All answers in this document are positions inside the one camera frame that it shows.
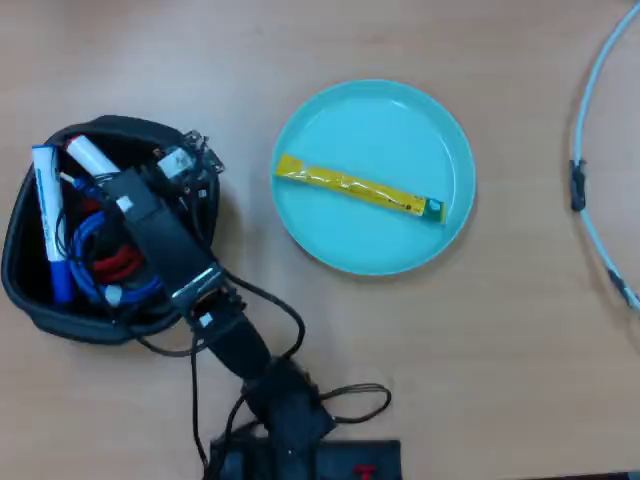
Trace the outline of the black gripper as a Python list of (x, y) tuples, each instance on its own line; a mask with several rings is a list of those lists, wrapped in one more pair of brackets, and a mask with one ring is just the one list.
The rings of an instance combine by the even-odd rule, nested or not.
[(93, 182), (115, 202), (128, 221), (141, 221), (160, 209), (158, 197), (133, 168), (98, 174)]

